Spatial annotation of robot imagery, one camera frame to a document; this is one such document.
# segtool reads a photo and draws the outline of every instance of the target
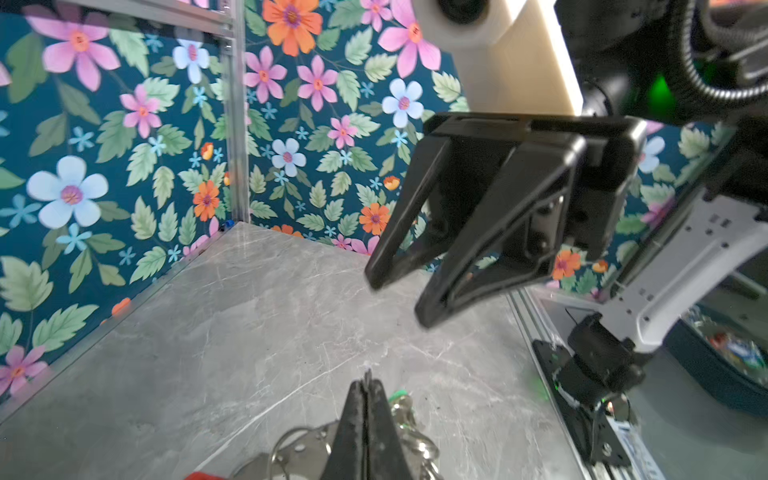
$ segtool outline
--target gray floor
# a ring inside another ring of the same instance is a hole
[[[562,338],[590,310],[541,300]],[[713,399],[664,348],[630,391],[645,445],[667,480],[758,480],[768,472],[768,419]]]
[[[418,272],[240,224],[0,425],[0,478],[229,475],[341,412],[371,367],[415,397],[447,480],[582,478],[504,297],[418,328]]]

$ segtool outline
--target white flower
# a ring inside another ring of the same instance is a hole
[[[182,27],[176,27],[174,31],[180,45],[174,48],[174,64],[180,70],[186,68],[190,81],[199,84],[200,69],[210,66],[208,50],[202,48],[203,33]]]
[[[640,156],[640,164],[637,168],[644,174],[656,170],[659,166],[659,157],[657,156],[664,150],[664,139],[662,137],[653,137],[646,142],[643,147],[643,154]]]
[[[422,96],[422,86],[412,81],[406,88],[406,83],[401,78],[392,80],[389,91],[393,97],[384,97],[382,109],[384,113],[394,113],[393,123],[397,128],[403,128],[408,124],[408,117],[421,118],[424,113],[424,105],[417,100]]]
[[[39,171],[27,182],[27,193],[36,200],[50,201],[40,210],[40,223],[50,229],[63,227],[74,213],[81,227],[89,227],[101,218],[101,209],[92,199],[109,190],[102,174],[85,177],[85,161],[68,155],[56,164],[56,173]]]
[[[285,168],[286,175],[289,177],[296,176],[296,167],[306,165],[304,154],[297,153],[299,142],[293,138],[289,138],[286,143],[283,143],[282,140],[275,140],[272,142],[272,149],[275,150],[276,154],[272,156],[272,165],[276,168]]]

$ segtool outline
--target flower center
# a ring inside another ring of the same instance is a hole
[[[408,38],[410,38],[413,43],[419,43],[422,40],[422,29],[419,27],[418,23],[413,22],[411,26],[408,27]]]
[[[296,10],[296,7],[294,7],[293,5],[288,5],[288,8],[286,8],[284,13],[284,18],[286,23],[291,28],[296,28],[299,26],[301,15],[299,15],[299,11]]]
[[[73,31],[69,41],[72,42],[72,47],[74,47],[75,51],[86,51],[91,43],[82,31]]]
[[[75,185],[68,185],[61,191],[61,199],[70,205],[77,205],[83,201],[83,192]]]

